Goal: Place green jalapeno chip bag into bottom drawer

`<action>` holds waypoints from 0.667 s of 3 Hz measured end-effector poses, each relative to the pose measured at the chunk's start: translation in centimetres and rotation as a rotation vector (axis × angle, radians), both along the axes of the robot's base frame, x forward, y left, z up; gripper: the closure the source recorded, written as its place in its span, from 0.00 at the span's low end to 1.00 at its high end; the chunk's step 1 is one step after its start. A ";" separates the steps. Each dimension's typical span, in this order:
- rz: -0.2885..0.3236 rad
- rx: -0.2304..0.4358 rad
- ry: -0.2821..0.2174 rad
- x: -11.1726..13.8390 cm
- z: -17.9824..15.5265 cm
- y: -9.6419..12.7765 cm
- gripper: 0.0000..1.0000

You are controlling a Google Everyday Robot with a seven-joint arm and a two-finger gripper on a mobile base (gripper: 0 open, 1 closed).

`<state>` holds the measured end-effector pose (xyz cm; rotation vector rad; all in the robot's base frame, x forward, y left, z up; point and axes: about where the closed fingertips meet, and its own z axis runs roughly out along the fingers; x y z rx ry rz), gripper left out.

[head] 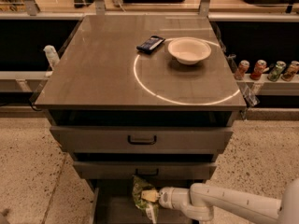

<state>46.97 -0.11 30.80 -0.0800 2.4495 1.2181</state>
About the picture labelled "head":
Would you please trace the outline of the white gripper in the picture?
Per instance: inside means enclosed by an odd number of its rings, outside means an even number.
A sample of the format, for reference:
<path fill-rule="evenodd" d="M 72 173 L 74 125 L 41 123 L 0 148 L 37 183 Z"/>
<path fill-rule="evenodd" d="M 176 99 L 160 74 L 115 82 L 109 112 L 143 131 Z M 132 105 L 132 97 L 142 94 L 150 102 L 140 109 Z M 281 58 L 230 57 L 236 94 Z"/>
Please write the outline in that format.
<path fill-rule="evenodd" d="M 156 189 L 143 190 L 141 192 L 143 200 L 159 204 L 163 208 L 183 210 L 190 202 L 190 194 L 188 189 L 165 187 L 159 192 Z"/>

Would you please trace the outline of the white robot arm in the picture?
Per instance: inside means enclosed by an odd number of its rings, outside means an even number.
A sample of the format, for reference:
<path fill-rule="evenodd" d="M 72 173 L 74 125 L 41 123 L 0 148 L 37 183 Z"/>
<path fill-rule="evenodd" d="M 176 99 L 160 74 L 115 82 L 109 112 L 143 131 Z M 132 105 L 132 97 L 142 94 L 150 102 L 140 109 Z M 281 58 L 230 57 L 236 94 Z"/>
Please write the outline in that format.
<path fill-rule="evenodd" d="M 253 224 L 299 224 L 299 179 L 285 188 L 281 200 L 203 183 L 142 190 L 141 198 L 199 222 L 210 221 L 216 206 Z"/>

